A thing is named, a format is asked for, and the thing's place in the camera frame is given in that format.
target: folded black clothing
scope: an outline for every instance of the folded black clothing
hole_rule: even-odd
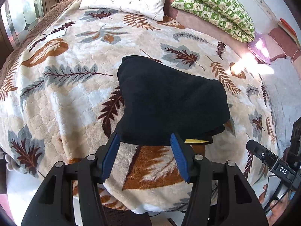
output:
[[[225,130],[230,118],[227,95],[218,80],[165,66],[147,57],[122,59],[117,77],[125,109],[116,126],[129,144],[169,146],[177,132],[186,139],[207,140]]]

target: yellow stripe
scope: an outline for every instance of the yellow stripe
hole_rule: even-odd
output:
[[[205,140],[198,140],[198,139],[186,139],[185,143],[209,143],[209,141],[205,141]]]

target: leaf-patterned blanket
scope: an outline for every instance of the leaf-patterned blanket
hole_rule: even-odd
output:
[[[43,179],[56,161],[78,162],[105,144],[124,109],[118,67],[124,56],[142,55],[218,79],[231,118],[206,147],[207,158],[235,161],[252,185],[267,176],[246,150],[249,139],[277,150],[271,110],[254,65],[171,18],[156,22],[111,9],[79,10],[79,5],[75,0],[24,49],[1,86],[1,148],[23,169]],[[47,37],[61,30],[64,35]],[[205,152],[204,146],[194,149]],[[73,188],[77,195],[76,182]],[[99,191],[105,206],[143,213],[185,210],[191,188],[169,146],[121,143],[111,176]]]

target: blue gripper pad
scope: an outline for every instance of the blue gripper pad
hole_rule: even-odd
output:
[[[188,182],[190,177],[188,173],[187,160],[174,133],[170,136],[170,146],[173,151],[180,175],[185,182]]]
[[[102,162],[101,179],[105,181],[111,174],[118,150],[120,146],[119,135],[116,134]]]

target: gray cloth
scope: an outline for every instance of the gray cloth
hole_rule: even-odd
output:
[[[267,92],[275,123],[278,156],[290,146],[293,124],[301,116],[301,80],[291,58],[279,58],[271,64],[273,74],[260,74]]]

